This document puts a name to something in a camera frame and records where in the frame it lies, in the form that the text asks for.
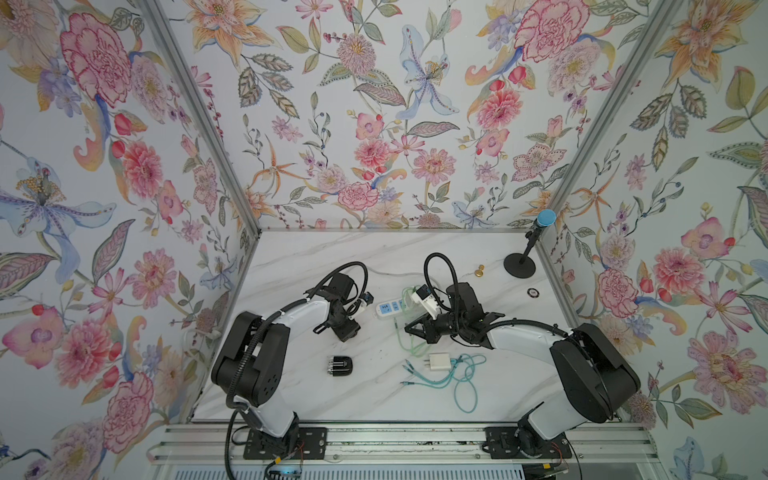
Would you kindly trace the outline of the white power strip blue sockets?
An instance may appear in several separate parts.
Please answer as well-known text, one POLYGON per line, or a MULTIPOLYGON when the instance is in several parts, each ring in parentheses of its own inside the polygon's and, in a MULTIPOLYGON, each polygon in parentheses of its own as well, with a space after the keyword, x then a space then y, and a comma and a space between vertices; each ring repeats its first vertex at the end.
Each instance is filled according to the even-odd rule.
POLYGON ((394 299, 379 303, 375 313, 380 319, 402 316, 407 310, 407 305, 402 299, 394 299))

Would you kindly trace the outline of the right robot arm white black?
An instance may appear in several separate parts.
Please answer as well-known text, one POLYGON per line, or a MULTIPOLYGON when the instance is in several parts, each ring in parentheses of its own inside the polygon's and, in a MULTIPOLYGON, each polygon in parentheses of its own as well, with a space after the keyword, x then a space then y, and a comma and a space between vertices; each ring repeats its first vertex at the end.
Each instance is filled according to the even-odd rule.
POLYGON ((520 440, 549 441, 587 422, 605 423, 639 391, 639 377, 600 328, 566 330, 487 312, 443 253, 426 257, 423 274, 415 300, 426 312, 404 327, 406 333, 430 345, 449 337, 470 347, 512 351, 556 369, 560 391, 517 422, 520 440))

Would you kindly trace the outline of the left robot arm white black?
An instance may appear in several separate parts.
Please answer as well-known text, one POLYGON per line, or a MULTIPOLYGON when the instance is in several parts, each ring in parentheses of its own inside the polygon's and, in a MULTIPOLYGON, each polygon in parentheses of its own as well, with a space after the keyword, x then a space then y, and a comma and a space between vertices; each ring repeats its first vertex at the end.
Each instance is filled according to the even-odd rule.
POLYGON ((279 393, 293 326, 332 332, 341 342, 361 329, 355 316, 373 302, 369 269, 347 262, 325 275, 299 299, 267 316, 238 314, 211 369, 211 382, 225 394, 225 405, 254 431, 292 442, 298 415, 279 393))

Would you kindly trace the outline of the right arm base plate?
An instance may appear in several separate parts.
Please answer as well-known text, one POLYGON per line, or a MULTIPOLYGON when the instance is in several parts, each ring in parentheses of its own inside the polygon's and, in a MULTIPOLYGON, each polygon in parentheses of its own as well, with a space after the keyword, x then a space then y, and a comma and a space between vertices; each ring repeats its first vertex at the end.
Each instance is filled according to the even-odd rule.
POLYGON ((487 427, 484 434, 481 450, 494 460, 569 460, 573 455, 564 434, 546 440, 516 425, 487 427))

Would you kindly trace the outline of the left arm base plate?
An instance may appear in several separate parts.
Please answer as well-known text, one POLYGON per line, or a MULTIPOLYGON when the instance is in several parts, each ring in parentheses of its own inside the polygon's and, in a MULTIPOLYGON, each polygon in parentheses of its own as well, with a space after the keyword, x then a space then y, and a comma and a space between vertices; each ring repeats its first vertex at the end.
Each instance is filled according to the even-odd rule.
POLYGON ((328 429, 323 427, 297 427, 285 437, 274 437, 261 431, 250 431, 243 458, 245 460, 285 460, 292 455, 298 460, 323 460, 328 444, 328 429))

